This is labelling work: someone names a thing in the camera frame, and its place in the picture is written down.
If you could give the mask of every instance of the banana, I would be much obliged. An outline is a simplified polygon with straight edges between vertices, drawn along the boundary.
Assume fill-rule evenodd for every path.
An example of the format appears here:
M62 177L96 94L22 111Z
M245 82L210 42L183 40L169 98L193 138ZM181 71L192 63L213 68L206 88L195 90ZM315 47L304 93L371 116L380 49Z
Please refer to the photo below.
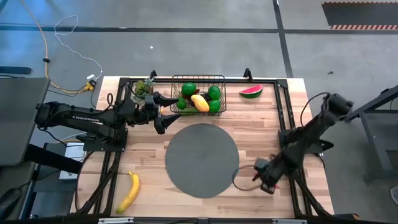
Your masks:
M131 171L129 171L130 178L131 178L131 188L129 194L124 198L122 203L120 203L118 209L116 209L116 213L122 213L124 212L131 204L132 201L137 197L138 190L139 190L139 178L137 174L133 174Z

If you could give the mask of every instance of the wooden table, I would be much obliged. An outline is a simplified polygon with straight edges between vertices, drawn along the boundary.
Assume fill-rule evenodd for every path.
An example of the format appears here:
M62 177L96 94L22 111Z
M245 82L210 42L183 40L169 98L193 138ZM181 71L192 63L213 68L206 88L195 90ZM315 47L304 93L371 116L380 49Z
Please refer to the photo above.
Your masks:
M97 108L107 107L106 95L116 96L120 77L104 77ZM300 112L307 102L304 81L300 78L287 79L289 84L291 104L294 118L299 125ZM154 91L164 96L170 96L171 84L155 84ZM280 129L275 103L274 87L264 84L262 95L256 99L240 97L239 91L253 84L227 84L227 111L219 117L188 116L176 120L163 135L158 135L153 122L149 125L129 128L129 138L126 151L122 153L118 180L114 193L112 215L131 187L131 170L141 179L141 189L134 203L121 215L134 217L225 217L225 218L290 218L294 217L289 181L283 177L274 195L269 195L259 189L242 192L232 185L223 193L213 198L195 198L181 192L169 179L165 170L165 153L173 135L184 127L195 123L214 124L235 140L239 151L240 166L254 164L257 157L268 158L277 154L279 143L277 132ZM282 104L285 109L283 91ZM169 108L165 114L172 114ZM312 118L310 108L303 114L303 122ZM78 183L79 206L89 198L98 185L103 152L95 152L83 166ZM319 158L311 155L304 162L307 185L314 196L333 213L325 171ZM251 178L253 170L242 170L236 178L236 183L242 187L253 186ZM298 189L300 208L304 211L302 194ZM103 195L102 209L106 203L108 189Z

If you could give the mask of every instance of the gray floor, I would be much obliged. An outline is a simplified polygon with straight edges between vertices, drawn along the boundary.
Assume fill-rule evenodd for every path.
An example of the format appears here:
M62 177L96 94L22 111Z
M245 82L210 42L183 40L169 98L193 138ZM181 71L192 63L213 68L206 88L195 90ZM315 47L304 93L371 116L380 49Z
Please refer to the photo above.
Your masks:
M279 3L286 29L329 29L320 0ZM271 0L35 0L27 4L39 22L49 26L76 14L81 26L276 28ZM18 0L8 0L0 13L1 23L33 21ZM65 25L74 23L73 19L65 21ZM65 88L78 89L85 77L98 75L94 63L61 46L53 32L45 35L53 80ZM277 34L97 32L73 33L62 39L84 56L96 59L104 75L148 75L156 70L159 75L220 73L237 77L249 67L256 77L286 77ZM305 79L309 96L321 91L340 93L359 107L398 83L396 35L287 35L286 39L294 77ZM39 32L0 31L1 65L32 67L32 77L43 77L43 57ZM46 100L90 106L89 93L75 98L49 93ZM320 99L310 106L315 114ZM58 138L77 133L67 128L53 128L51 132ZM389 196L389 189L398 182L367 185L362 181L362 175L379 164L361 123L338 124L323 138L335 143L335 148L325 153L335 212L398 223L398 206ZM32 143L41 146L44 142L53 140L35 131ZM40 205L35 211L42 211Z

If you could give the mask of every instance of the gray round mat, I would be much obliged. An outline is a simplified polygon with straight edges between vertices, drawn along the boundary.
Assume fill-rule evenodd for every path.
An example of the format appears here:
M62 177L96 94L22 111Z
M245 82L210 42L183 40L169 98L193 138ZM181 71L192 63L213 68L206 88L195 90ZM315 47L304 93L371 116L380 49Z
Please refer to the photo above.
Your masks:
M183 128L170 141L166 170L186 194L211 198L227 189L239 167L238 148L223 129L211 124Z

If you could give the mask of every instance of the wire basket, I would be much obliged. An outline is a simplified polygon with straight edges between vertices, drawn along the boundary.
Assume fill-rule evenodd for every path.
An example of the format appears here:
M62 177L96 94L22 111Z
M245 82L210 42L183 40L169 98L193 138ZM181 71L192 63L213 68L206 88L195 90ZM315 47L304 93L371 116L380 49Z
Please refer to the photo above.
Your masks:
M178 98L181 94L181 89L184 83L194 83L200 91L199 95L207 93L209 87L217 86L220 89L220 110L218 112L197 112L197 111L182 111L177 108L177 104L170 106L170 110L174 113L181 114L182 116L189 116L201 114L203 116L219 116L222 112L226 111L226 88L225 77L222 75L174 75L172 78L172 98ZM187 103L187 108L193 108L191 103Z

